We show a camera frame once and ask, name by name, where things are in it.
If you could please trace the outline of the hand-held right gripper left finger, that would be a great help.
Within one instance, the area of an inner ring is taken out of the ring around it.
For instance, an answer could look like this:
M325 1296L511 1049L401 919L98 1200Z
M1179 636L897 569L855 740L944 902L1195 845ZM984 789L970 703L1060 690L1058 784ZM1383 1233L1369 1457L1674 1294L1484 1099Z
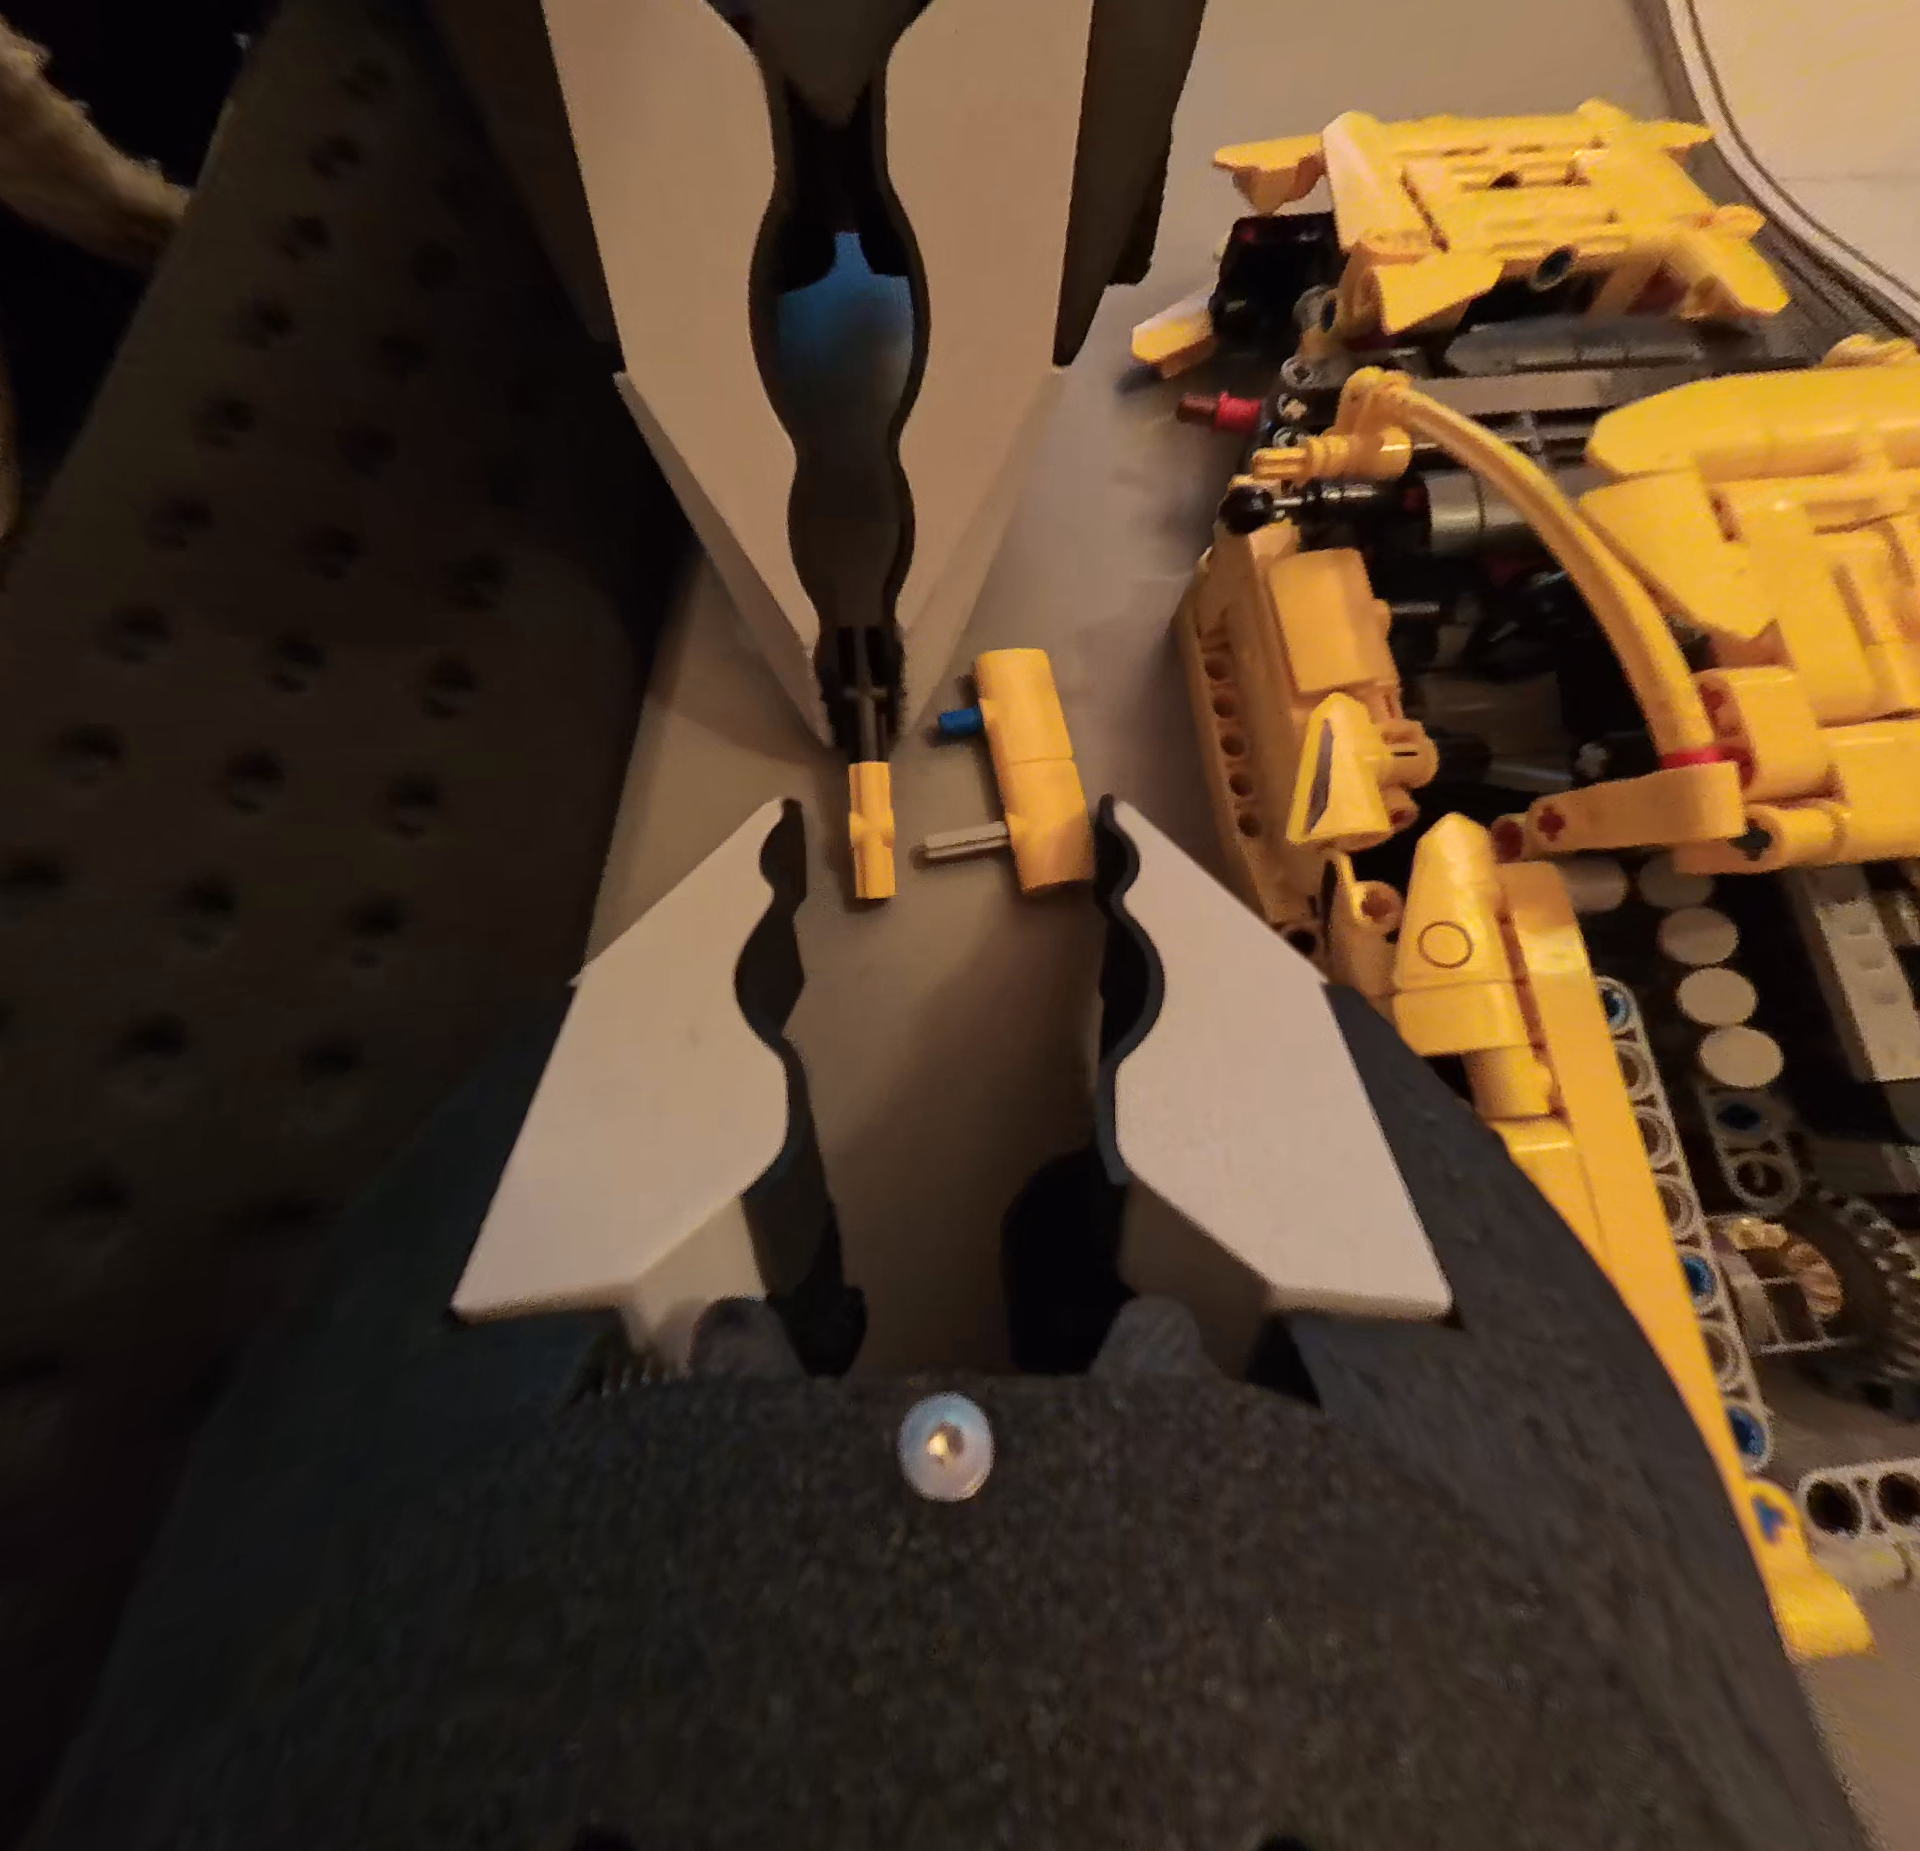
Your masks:
M788 1035L808 877L801 802L765 802L582 968L459 1320L613 1314L684 1369L704 1315L747 1301L809 1375L854 1367L869 1309Z

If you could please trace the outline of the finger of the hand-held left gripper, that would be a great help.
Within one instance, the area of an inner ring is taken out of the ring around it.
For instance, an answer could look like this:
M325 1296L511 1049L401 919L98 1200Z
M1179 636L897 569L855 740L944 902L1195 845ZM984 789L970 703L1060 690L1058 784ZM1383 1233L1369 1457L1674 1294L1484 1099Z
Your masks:
M756 351L780 197L765 75L707 0L540 0L621 357L618 389L756 651L833 742L799 576L799 454Z
M883 748L987 580L1056 355L1093 0L926 0L887 57L877 175L908 304L877 450Z

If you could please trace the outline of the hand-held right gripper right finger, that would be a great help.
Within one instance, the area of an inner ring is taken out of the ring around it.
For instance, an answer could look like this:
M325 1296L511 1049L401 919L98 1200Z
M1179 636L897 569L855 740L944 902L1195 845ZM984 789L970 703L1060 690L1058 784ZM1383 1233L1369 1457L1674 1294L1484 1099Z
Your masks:
M1294 1320L1433 1325L1454 1286L1339 991L1134 802L1093 816L1092 1117L1003 1214L1013 1362L1279 1375Z

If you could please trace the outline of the yellow brick car model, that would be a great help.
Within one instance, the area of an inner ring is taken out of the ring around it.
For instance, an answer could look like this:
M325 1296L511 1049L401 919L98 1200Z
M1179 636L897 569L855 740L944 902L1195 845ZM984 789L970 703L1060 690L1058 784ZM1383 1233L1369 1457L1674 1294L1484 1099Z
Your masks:
M1638 1318L1802 1661L1915 1581L1915 1455L1779 1465L1759 1362L1915 1421L1915 345L1810 348L1701 124L1216 154L1141 324L1246 444L1173 638L1231 881L1439 1065Z

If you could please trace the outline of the small yellow connector black pin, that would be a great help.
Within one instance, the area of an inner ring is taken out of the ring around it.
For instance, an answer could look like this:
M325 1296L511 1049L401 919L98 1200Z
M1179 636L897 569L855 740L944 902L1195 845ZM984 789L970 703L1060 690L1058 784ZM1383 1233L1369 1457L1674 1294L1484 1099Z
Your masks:
M876 626L846 626L839 641L842 748L849 772L854 899L883 904L897 892L890 750L897 735L895 660Z

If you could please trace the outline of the yellow panel brick assembly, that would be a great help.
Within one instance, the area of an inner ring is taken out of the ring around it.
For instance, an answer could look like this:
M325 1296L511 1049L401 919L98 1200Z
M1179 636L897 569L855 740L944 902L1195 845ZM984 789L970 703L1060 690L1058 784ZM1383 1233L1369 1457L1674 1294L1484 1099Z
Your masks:
M1092 813L1046 651L981 652L973 661L973 703L940 713L929 742L937 750L981 745L998 813L965 832L929 833L917 845L917 861L1007 854L1030 899L1092 885Z

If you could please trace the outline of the grey desk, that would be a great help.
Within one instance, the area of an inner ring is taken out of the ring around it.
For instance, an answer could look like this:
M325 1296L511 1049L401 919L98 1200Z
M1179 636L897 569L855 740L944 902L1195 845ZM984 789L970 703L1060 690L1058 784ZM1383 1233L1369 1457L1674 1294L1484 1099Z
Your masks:
M1044 406L963 651L1037 641L1060 675L1092 791L1116 791L1218 867L1186 684L1166 626L1231 445L1122 381L1132 319L1202 279L1231 195L1207 141L1344 103L1666 106L1641 0L1205 0L1176 113L1155 264L1101 304ZM668 1797L720 1824L615 1824L639 1848L1879 1848L1915 1844L1914 1605L1885 1654L1805 1684L1761 1614L1658 1614L1738 1690L1670 1720L1628 1605L1572 1597L1580 1563L1651 1558L1646 1455L1624 1488L1430 1384L1477 1336L1394 1348L1394 1408L1352 1421L1177 1375L1006 1379L998 1223L1025 1179L1088 1143L1105 926L1088 892L1028 899L1006 865L903 861L854 913L809 867L809 1073L849 1275L871 1301L841 1394L851 1438L777 1434L780 1503L857 1475L831 1526L822 1677L780 1641L777 1688L702 1666L675 1722L714 1722ZM1846 1776L1868 1775L1865 1816Z

